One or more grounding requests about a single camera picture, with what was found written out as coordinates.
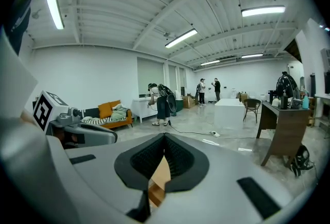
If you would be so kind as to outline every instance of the wicker chair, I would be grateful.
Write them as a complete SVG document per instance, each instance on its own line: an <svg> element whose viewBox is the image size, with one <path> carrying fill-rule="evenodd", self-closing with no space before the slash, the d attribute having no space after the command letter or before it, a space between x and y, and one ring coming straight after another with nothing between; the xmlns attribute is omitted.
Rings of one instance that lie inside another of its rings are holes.
<svg viewBox="0 0 330 224"><path fill-rule="evenodd" d="M247 98L244 100L244 105L245 105L245 116L243 121L246 119L246 114L248 111L253 111L256 114L256 123L257 121L257 114L258 114L258 109L260 107L261 101L259 99L253 99L253 98Z"/></svg>

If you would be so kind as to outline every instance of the black pants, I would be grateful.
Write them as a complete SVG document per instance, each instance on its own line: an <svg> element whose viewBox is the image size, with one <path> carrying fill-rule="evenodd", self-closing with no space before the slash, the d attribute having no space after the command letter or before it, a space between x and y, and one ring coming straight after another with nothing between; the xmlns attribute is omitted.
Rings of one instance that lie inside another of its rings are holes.
<svg viewBox="0 0 330 224"><path fill-rule="evenodd" d="M220 100L220 91L216 91L216 97L217 97L217 101Z"/></svg>
<svg viewBox="0 0 330 224"><path fill-rule="evenodd" d="M157 98L157 119L169 118L171 115L170 107L166 97Z"/></svg>
<svg viewBox="0 0 330 224"><path fill-rule="evenodd" d="M200 92L200 104L205 104L204 95L205 95L205 93Z"/></svg>

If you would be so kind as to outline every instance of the power strip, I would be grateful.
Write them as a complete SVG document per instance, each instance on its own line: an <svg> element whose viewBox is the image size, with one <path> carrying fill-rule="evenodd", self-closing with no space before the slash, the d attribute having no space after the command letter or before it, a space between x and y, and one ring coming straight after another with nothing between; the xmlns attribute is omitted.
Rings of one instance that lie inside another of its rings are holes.
<svg viewBox="0 0 330 224"><path fill-rule="evenodd" d="M215 137L220 137L220 134L218 134L216 131L210 131L210 134L214 135Z"/></svg>

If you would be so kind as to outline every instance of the yellow cushion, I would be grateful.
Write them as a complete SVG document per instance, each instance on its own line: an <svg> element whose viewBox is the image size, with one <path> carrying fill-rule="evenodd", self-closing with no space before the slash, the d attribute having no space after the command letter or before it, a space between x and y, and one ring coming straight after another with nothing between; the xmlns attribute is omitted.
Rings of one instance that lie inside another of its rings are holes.
<svg viewBox="0 0 330 224"><path fill-rule="evenodd" d="M112 101L112 102L109 102L110 103L110 106L111 106L111 109L115 106L117 106L118 104L120 104L120 100L116 100L116 101Z"/></svg>
<svg viewBox="0 0 330 224"><path fill-rule="evenodd" d="M100 119L104 119L112 115L112 108L109 102L99 105L98 110L100 112Z"/></svg>

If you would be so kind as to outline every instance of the white cabinet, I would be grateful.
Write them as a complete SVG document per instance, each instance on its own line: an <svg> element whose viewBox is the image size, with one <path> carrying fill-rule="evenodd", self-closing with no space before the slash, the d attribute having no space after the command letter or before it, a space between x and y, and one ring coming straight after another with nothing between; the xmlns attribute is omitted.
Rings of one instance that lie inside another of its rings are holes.
<svg viewBox="0 0 330 224"><path fill-rule="evenodd" d="M142 123L143 118L157 115L157 104L148 106L150 100L150 97L133 100L131 111L135 116L140 117L140 123Z"/></svg>
<svg viewBox="0 0 330 224"><path fill-rule="evenodd" d="M237 98L220 99L214 109L214 128L219 133L229 130L241 130L245 106Z"/></svg>

